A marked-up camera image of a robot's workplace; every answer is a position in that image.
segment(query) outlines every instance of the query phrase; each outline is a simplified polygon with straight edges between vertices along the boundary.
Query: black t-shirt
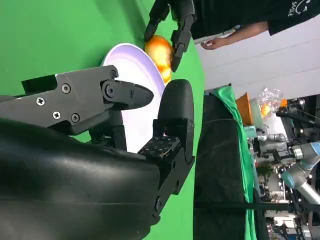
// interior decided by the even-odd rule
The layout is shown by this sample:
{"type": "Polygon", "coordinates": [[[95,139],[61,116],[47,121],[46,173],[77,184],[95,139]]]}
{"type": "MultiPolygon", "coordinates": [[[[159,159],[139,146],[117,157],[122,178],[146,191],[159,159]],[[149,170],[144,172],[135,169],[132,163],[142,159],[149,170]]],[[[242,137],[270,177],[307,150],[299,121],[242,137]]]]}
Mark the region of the black t-shirt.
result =
{"type": "Polygon", "coordinates": [[[267,21],[271,35],[305,22],[320,13],[320,0],[194,0],[203,36],[235,26],[267,21]]]}

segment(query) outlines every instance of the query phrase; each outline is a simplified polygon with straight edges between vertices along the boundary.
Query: orange fruit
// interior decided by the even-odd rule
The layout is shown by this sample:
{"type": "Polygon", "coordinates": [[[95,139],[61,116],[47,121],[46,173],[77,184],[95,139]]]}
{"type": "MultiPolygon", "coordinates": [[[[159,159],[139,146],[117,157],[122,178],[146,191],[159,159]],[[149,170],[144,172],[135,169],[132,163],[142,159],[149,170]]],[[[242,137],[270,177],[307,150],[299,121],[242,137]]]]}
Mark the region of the orange fruit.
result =
{"type": "Polygon", "coordinates": [[[144,46],[144,51],[158,68],[163,81],[167,84],[172,77],[171,56],[173,48],[162,36],[154,35],[144,46]]]}
{"type": "Polygon", "coordinates": [[[263,117],[267,116],[270,113],[270,106],[268,104],[263,104],[261,106],[261,115],[263,117]]]}

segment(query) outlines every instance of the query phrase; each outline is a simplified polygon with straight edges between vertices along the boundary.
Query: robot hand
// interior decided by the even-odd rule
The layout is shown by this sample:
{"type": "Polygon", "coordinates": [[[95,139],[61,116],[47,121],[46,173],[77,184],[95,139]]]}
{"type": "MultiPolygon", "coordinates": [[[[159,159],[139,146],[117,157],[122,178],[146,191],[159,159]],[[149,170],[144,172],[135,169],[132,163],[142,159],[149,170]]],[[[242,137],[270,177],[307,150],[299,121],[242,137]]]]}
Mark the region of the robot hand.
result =
{"type": "Polygon", "coordinates": [[[24,81],[0,96],[0,239],[141,240],[195,162],[185,79],[162,94],[152,138],[126,152],[122,110],[154,95],[100,66],[24,81]],[[68,135],[89,131],[91,141],[68,135]]]}
{"type": "Polygon", "coordinates": [[[171,69],[177,71],[183,53],[188,50],[191,40],[191,26],[196,21],[195,5],[193,0],[155,0],[149,13],[150,21],[144,33],[144,41],[148,42],[155,34],[158,24],[164,21],[170,11],[172,19],[177,22],[178,29],[171,35],[173,54],[171,69]]]}

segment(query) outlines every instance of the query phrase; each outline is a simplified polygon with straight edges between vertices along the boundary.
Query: green backdrop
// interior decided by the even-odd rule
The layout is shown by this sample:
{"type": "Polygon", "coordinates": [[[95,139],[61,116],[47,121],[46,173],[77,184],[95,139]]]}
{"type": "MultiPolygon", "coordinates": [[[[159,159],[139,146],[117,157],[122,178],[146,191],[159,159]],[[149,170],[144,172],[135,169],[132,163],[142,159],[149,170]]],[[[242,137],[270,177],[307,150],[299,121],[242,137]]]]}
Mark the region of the green backdrop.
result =
{"type": "MultiPolygon", "coordinates": [[[[143,48],[153,0],[2,0],[0,2],[0,95],[23,94],[21,81],[97,67],[119,43],[143,48]]],[[[157,34],[170,39],[171,16],[157,34]]],[[[204,73],[190,44],[173,79],[191,82],[195,106],[196,153],[201,131],[204,73]]],[[[85,141],[88,134],[77,138],[85,141]]],[[[151,228],[149,240],[193,238],[194,170],[179,196],[172,196],[151,228]]]]}
{"type": "MultiPolygon", "coordinates": [[[[225,107],[232,114],[234,120],[237,122],[237,135],[239,142],[239,156],[241,162],[242,184],[244,190],[244,198],[247,203],[252,203],[254,200],[254,176],[252,166],[252,156],[248,149],[247,136],[244,130],[241,115],[238,111],[236,98],[231,86],[219,88],[213,92],[218,97],[225,107]]],[[[245,232],[244,240],[257,240],[255,215],[252,209],[246,210],[245,215],[245,232]]]]}

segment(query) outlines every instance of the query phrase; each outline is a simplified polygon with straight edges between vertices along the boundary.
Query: white logo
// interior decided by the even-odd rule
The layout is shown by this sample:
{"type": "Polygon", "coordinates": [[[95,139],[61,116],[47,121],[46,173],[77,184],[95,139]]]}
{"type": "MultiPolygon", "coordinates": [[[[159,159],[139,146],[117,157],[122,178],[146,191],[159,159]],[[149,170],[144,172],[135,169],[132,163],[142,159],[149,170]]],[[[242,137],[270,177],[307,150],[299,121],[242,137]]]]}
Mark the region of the white logo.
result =
{"type": "Polygon", "coordinates": [[[293,1],[288,13],[288,17],[300,15],[301,13],[308,11],[308,4],[311,3],[311,1],[312,0],[302,0],[300,2],[293,1]]]}

